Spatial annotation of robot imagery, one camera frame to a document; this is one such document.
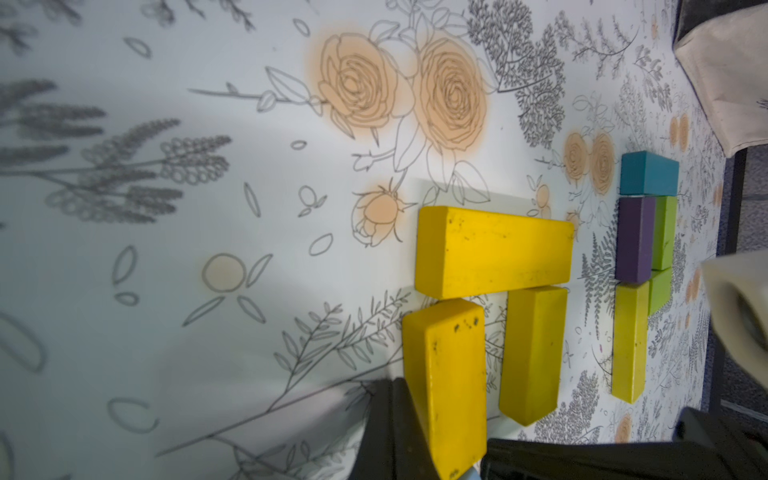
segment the lime green block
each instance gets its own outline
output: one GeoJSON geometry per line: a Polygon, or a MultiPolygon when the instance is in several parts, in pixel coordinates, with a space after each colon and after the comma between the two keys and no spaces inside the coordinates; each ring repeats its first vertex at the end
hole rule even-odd
{"type": "Polygon", "coordinates": [[[654,270],[648,283],[648,315],[653,315],[672,298],[672,269],[654,270]]]}
{"type": "Polygon", "coordinates": [[[672,266],[674,225],[677,221],[677,197],[656,197],[654,221],[654,258],[650,267],[665,270],[672,266]]]}

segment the wooden block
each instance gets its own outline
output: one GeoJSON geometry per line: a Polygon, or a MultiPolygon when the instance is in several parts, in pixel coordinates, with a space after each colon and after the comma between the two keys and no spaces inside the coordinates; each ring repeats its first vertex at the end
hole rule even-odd
{"type": "Polygon", "coordinates": [[[654,253],[655,197],[619,199],[616,280],[643,283],[650,279],[654,253]]]}
{"type": "Polygon", "coordinates": [[[645,389],[648,355],[648,282],[616,286],[611,395],[634,403],[645,389]]]}
{"type": "Polygon", "coordinates": [[[440,302],[402,321],[406,382],[441,480],[485,455],[485,312],[440,302]]]}
{"type": "Polygon", "coordinates": [[[621,195],[677,195],[680,164],[647,151],[621,156],[621,195]]]}
{"type": "Polygon", "coordinates": [[[672,269],[654,270],[648,280],[648,315],[653,315],[672,298],[672,269]]]}
{"type": "Polygon", "coordinates": [[[656,220],[654,221],[654,270],[665,270],[672,266],[674,250],[674,226],[677,221],[677,197],[656,197],[656,220]]]}
{"type": "Polygon", "coordinates": [[[571,222],[424,207],[416,289],[443,300],[566,283],[573,233],[571,222]]]}
{"type": "Polygon", "coordinates": [[[509,292],[498,407],[530,425],[558,407],[568,291],[541,286],[509,292]]]}

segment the flower drawing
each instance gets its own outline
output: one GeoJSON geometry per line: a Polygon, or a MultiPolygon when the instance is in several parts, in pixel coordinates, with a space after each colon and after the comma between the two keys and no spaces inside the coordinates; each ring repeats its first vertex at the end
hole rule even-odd
{"type": "Polygon", "coordinates": [[[670,120],[670,143],[674,147],[677,145],[677,117],[672,117],[670,120]]]}
{"type": "Polygon", "coordinates": [[[397,236],[395,223],[398,215],[415,204],[407,204],[398,198],[397,190],[379,186],[378,190],[357,194],[360,198],[352,211],[353,236],[366,247],[376,247],[390,233],[397,236]]]}
{"type": "Polygon", "coordinates": [[[432,145],[465,151],[485,121],[485,92],[475,56],[448,36],[436,38],[421,53],[414,80],[416,117],[432,145]]]}
{"type": "Polygon", "coordinates": [[[616,427],[616,443],[629,443],[632,436],[632,417],[630,414],[624,415],[616,427]]]}
{"type": "Polygon", "coordinates": [[[563,164],[565,166],[565,176],[568,182],[571,180],[578,182],[584,176],[587,169],[587,157],[589,153],[584,138],[573,133],[568,135],[565,140],[565,149],[563,152],[563,164]]]}
{"type": "Polygon", "coordinates": [[[574,225],[574,240],[578,241],[578,228],[581,225],[581,216],[576,210],[571,210],[565,214],[565,221],[574,225]]]}
{"type": "Polygon", "coordinates": [[[605,195],[614,181],[614,144],[608,134],[599,134],[592,143],[590,174],[594,191],[605,195]]]}
{"type": "Polygon", "coordinates": [[[326,41],[318,89],[334,124],[350,137],[352,127],[380,128],[412,110],[411,86],[392,62],[364,35],[345,33],[326,41]]]}
{"type": "Polygon", "coordinates": [[[688,114],[682,114],[680,116],[680,126],[678,128],[678,136],[680,137],[680,149],[682,151],[688,150],[688,134],[689,134],[689,124],[688,124],[688,114]]]}

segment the black plastic piece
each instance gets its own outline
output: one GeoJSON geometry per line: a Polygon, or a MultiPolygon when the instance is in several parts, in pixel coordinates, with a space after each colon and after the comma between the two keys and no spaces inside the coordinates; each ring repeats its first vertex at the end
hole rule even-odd
{"type": "Polygon", "coordinates": [[[378,380],[371,411],[349,480],[395,480],[392,381],[378,380]]]}
{"type": "Polygon", "coordinates": [[[728,419],[685,408],[674,443],[550,445],[488,440],[484,480],[747,480],[768,478],[768,442],[728,419]]]}
{"type": "Polygon", "coordinates": [[[396,478],[440,480],[405,379],[395,379],[392,404],[395,406],[392,417],[395,426],[396,478]]]}

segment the leaf drawing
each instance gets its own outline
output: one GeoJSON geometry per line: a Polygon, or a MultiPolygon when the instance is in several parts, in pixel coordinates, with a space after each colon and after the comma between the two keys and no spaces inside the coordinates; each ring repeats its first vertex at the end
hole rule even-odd
{"type": "Polygon", "coordinates": [[[258,323],[266,323],[266,318],[264,317],[264,314],[261,313],[261,309],[259,309],[258,305],[247,296],[238,295],[237,304],[240,305],[240,308],[243,309],[245,314],[250,318],[256,320],[258,323]]]}
{"type": "Polygon", "coordinates": [[[224,301],[225,298],[226,297],[224,295],[220,295],[200,305],[192,313],[189,314],[189,316],[187,317],[186,320],[184,320],[184,323],[182,323],[181,326],[187,326],[190,323],[194,322],[195,320],[199,320],[200,318],[206,316],[217,306],[221,305],[221,303],[224,301]]]}
{"type": "Polygon", "coordinates": [[[463,205],[483,204],[491,201],[488,185],[474,165],[466,161],[456,162],[452,178],[453,197],[463,205]]]}
{"type": "Polygon", "coordinates": [[[107,402],[107,413],[115,425],[131,433],[147,434],[160,425],[160,420],[148,415],[149,403],[140,399],[117,397],[107,402]],[[134,424],[135,418],[142,416],[143,423],[149,425],[134,424]]]}
{"type": "Polygon", "coordinates": [[[144,57],[147,60],[152,59],[152,49],[140,38],[123,37],[123,41],[131,50],[135,51],[137,55],[144,57]]]}
{"type": "Polygon", "coordinates": [[[531,41],[531,9],[521,0],[470,0],[469,38],[491,60],[499,93],[514,92],[521,113],[520,128],[532,147],[551,148],[562,128],[565,109],[563,61],[557,57],[552,25],[539,41],[531,41]]]}
{"type": "Polygon", "coordinates": [[[253,264],[253,266],[250,268],[250,271],[248,272],[248,279],[245,282],[246,288],[249,288],[251,285],[256,283],[256,281],[258,281],[259,277],[261,277],[261,274],[264,273],[266,266],[270,264],[272,257],[274,257],[274,255],[268,253],[267,255],[259,258],[256,263],[253,264]]]}
{"type": "Polygon", "coordinates": [[[136,269],[136,263],[138,261],[138,253],[136,247],[128,245],[119,254],[118,258],[114,260],[114,266],[112,267],[112,285],[117,286],[123,283],[136,269]]]}
{"type": "Polygon", "coordinates": [[[309,88],[298,78],[274,67],[266,67],[266,76],[275,90],[291,103],[301,105],[310,101],[309,88]]]}
{"type": "MultiPolygon", "coordinates": [[[[33,141],[81,138],[103,133],[100,127],[80,124],[104,117],[99,108],[66,104],[30,103],[28,98],[56,86],[50,81],[25,80],[0,85],[0,113],[15,113],[2,127],[16,127],[17,135],[33,141]]],[[[45,198],[45,204],[65,215],[83,221],[105,223],[154,223],[157,216],[176,211],[174,201],[181,190],[145,186],[157,178],[177,184],[197,185],[214,181],[229,167],[216,150],[231,142],[226,135],[195,139],[174,138],[161,144],[163,157],[134,162],[134,157],[152,138],[176,127],[175,118],[148,121],[126,133],[81,151],[91,167],[3,168],[48,161],[66,154],[65,145],[41,150],[22,147],[2,150],[0,177],[32,177],[54,184],[58,190],[45,198]]]]}
{"type": "Polygon", "coordinates": [[[637,59],[634,65],[643,72],[643,92],[652,103],[659,104],[662,110],[672,111],[672,92],[668,83],[661,83],[664,74],[661,73],[661,59],[652,59],[650,49],[645,45],[635,48],[637,59]]]}
{"type": "Polygon", "coordinates": [[[114,299],[125,306],[136,306],[139,304],[139,296],[133,292],[116,293],[114,299]]]}
{"type": "Polygon", "coordinates": [[[261,208],[259,208],[259,201],[256,199],[256,194],[253,192],[253,188],[250,187],[248,182],[243,183],[243,192],[245,193],[245,201],[248,202],[250,211],[256,215],[256,218],[261,218],[261,208]]]}
{"type": "Polygon", "coordinates": [[[40,373],[48,362],[45,345],[23,322],[0,312],[0,350],[30,373],[40,373]]]}
{"type": "Polygon", "coordinates": [[[301,35],[307,38],[310,37],[310,27],[304,20],[301,20],[300,18],[294,18],[293,26],[296,27],[296,30],[298,30],[301,35]]]}
{"type": "Polygon", "coordinates": [[[637,33],[640,31],[638,29],[634,33],[634,37],[629,38],[629,35],[622,32],[619,28],[616,16],[613,17],[613,20],[615,41],[606,35],[603,29],[602,18],[598,19],[597,38],[592,33],[592,27],[586,18],[581,22],[581,34],[576,32],[575,25],[568,20],[563,11],[560,11],[554,21],[554,33],[558,38],[558,43],[566,51],[570,51],[573,54],[574,61],[585,62],[589,57],[596,57],[598,59],[598,70],[595,79],[599,79],[605,74],[605,68],[608,65],[611,66],[611,77],[617,78],[619,76],[621,66],[624,64],[624,53],[632,45],[632,42],[637,37],[637,33]]]}
{"type": "MultiPolygon", "coordinates": [[[[235,23],[242,23],[246,31],[256,30],[256,26],[250,20],[252,14],[240,8],[240,0],[213,1],[218,3],[224,12],[229,13],[235,23]]],[[[196,2],[197,0],[184,0],[190,12],[205,20],[205,12],[196,6],[196,2]]],[[[168,5],[168,0],[151,0],[143,4],[141,14],[145,18],[155,20],[161,27],[170,27],[176,23],[176,11],[168,5]]]]}

